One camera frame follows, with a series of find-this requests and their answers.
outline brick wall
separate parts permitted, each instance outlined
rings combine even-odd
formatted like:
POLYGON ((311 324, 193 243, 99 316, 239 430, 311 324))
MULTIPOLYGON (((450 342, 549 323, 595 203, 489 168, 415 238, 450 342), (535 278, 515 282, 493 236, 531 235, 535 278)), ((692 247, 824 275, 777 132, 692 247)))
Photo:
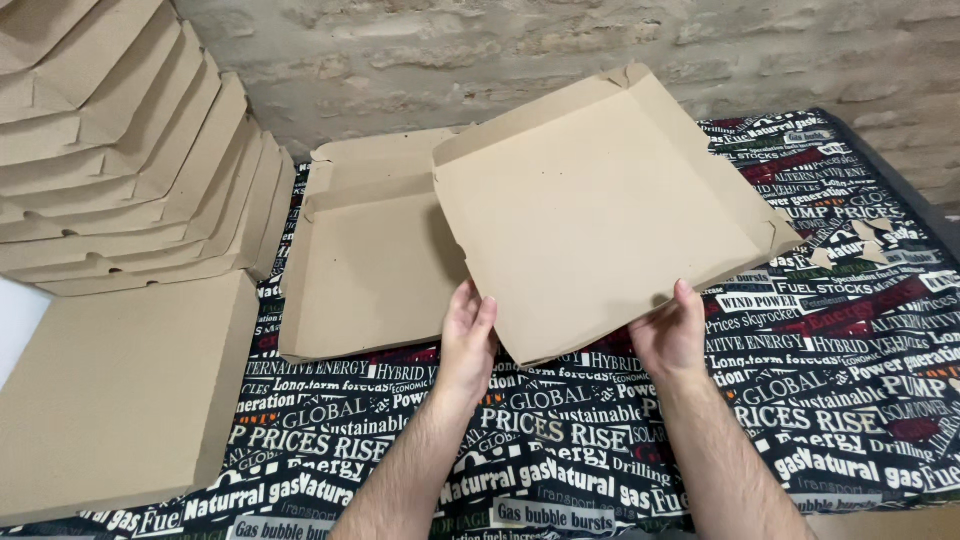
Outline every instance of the brick wall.
POLYGON ((696 118, 822 106, 960 209, 960 0, 177 0, 294 156, 630 60, 696 118))

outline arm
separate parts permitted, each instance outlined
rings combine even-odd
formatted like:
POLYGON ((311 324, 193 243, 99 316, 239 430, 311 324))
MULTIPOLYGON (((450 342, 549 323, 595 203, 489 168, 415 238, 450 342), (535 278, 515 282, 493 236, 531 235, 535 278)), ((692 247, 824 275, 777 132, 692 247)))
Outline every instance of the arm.
POLYGON ((710 379, 704 303, 680 280, 676 301, 634 321, 634 350, 650 374, 702 538, 816 538, 710 379))
POLYGON ((444 481, 477 403, 487 392, 496 302, 472 282, 450 300, 437 382, 328 538, 426 538, 444 481))

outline stack of pizza boxes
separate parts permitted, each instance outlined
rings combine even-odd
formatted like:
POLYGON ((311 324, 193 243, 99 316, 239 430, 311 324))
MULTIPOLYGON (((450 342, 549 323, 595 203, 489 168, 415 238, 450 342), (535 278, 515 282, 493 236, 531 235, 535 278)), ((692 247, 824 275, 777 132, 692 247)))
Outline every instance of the stack of pizza boxes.
POLYGON ((0 526, 206 487, 294 164, 169 0, 0 6, 0 275, 56 297, 0 379, 0 526))

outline table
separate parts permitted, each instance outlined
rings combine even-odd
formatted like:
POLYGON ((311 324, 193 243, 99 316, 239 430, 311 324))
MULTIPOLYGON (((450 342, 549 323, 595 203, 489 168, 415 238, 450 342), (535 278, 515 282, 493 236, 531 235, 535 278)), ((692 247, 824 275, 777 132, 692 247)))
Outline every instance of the table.
MULTIPOLYGON (((709 372, 764 461, 804 513, 956 499, 956 230, 823 110, 700 125, 711 152, 809 238, 704 293, 709 372), (861 258, 861 236, 875 237, 889 263, 861 258), (827 250, 831 269, 809 262, 815 248, 827 250)), ((305 180, 301 166, 275 276, 259 288, 218 483, 161 505, 8 533, 199 540, 299 525, 305 540, 324 537, 422 402, 439 361, 436 343, 299 366, 276 355, 277 285, 305 180)), ((656 389, 621 330, 527 371, 501 351, 431 538, 692 528, 686 508, 656 389), (506 523, 511 515, 540 527, 506 523)))

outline forearm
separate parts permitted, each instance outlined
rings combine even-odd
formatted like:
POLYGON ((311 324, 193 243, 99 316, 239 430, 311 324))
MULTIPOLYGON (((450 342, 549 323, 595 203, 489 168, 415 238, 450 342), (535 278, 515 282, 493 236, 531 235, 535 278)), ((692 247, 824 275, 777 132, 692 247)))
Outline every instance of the forearm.
POLYGON ((816 538, 706 372, 657 384, 701 538, 816 538))
POLYGON ((442 388, 423 405, 377 465, 329 538, 426 538, 473 412, 442 388))

